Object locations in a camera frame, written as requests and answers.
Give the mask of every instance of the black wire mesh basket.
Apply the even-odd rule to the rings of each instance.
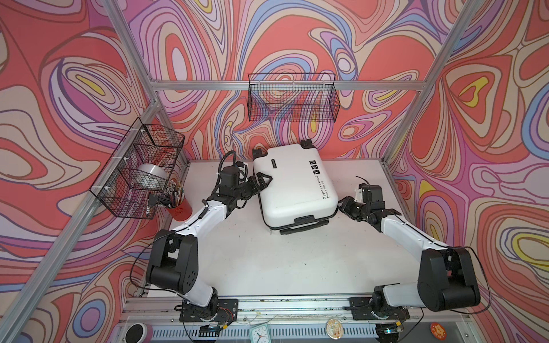
[[[152,219],[156,197],[166,189],[184,140],[183,134],[171,128],[141,123],[114,172],[99,190],[92,186],[90,191],[116,217]],[[149,173],[145,171],[147,165],[155,165],[161,171],[157,168],[157,175]]]
[[[250,121],[335,122],[340,102],[334,73],[248,75]]]

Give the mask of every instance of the white suitcase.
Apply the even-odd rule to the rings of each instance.
[[[338,195],[311,140],[301,144],[253,150],[254,173],[272,176],[259,193],[265,224],[281,234],[328,224],[335,216]]]

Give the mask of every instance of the white table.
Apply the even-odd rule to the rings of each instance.
[[[340,199],[354,196],[362,183],[358,175],[382,187],[386,208],[401,211],[379,161],[323,163]],[[194,211],[210,195],[217,166],[191,163],[184,189]],[[341,212],[329,221],[301,233],[271,232],[255,196],[198,243],[200,276],[220,296],[363,294],[377,285],[417,281],[419,263],[394,240]],[[180,224],[173,221],[171,228]],[[148,297],[154,296],[175,295],[149,291]]]

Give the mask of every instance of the red cup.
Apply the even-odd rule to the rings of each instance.
[[[177,220],[178,222],[184,222],[185,220],[189,219],[193,214],[193,208],[184,196],[183,201],[179,204],[179,206],[174,209],[169,209],[166,207],[166,209],[172,215],[173,219]]]

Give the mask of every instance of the clock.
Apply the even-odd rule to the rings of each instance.
[[[258,325],[250,329],[250,341],[251,343],[271,343],[267,324]]]

